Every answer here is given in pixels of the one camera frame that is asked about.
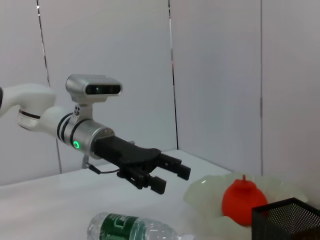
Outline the pale green glass fruit plate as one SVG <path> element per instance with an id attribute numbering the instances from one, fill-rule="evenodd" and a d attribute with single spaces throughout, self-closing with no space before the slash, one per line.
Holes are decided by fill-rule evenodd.
<path id="1" fill-rule="evenodd" d="M 296 198 L 308 202 L 307 196 L 295 185 L 277 178 L 246 174 L 260 189 L 268 203 Z M 192 208 L 188 217 L 190 228 L 197 240 L 252 240 L 252 228 L 237 224 L 222 213 L 222 199 L 226 189 L 241 172 L 206 175 L 193 182 L 184 194 L 184 202 Z"/>

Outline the clear water bottle green label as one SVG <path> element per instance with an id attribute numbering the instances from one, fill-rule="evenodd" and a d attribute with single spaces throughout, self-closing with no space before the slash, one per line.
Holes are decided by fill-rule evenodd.
<path id="1" fill-rule="evenodd" d="M 101 212 L 87 228 L 87 240 L 196 240 L 192 234 L 178 234 L 161 221 Z"/>

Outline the red-orange toy orange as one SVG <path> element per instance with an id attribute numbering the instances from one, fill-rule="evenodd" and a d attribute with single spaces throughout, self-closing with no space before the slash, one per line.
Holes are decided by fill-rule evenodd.
<path id="1" fill-rule="evenodd" d="M 243 175 L 237 178 L 225 190 L 221 203 L 221 210 L 224 216 L 231 218 L 241 226 L 251 226 L 253 222 L 253 208 L 264 206 L 268 203 L 264 193 L 257 185 L 247 180 Z"/>

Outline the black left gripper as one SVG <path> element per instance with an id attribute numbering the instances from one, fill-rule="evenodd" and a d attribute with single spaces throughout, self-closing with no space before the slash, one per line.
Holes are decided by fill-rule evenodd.
<path id="1" fill-rule="evenodd" d="M 148 188 L 159 195 L 164 194 L 167 182 L 150 173 L 160 167 L 188 180 L 191 169 L 180 159 L 161 153 L 156 148 L 143 148 L 117 136 L 102 137 L 94 141 L 93 153 L 119 167 L 119 177 L 137 189 Z"/>

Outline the black mesh pen holder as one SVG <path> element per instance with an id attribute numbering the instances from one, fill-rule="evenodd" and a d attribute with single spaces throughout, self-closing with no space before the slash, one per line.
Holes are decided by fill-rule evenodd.
<path id="1" fill-rule="evenodd" d="M 251 240 L 320 240 L 320 210 L 294 197 L 255 207 Z"/>

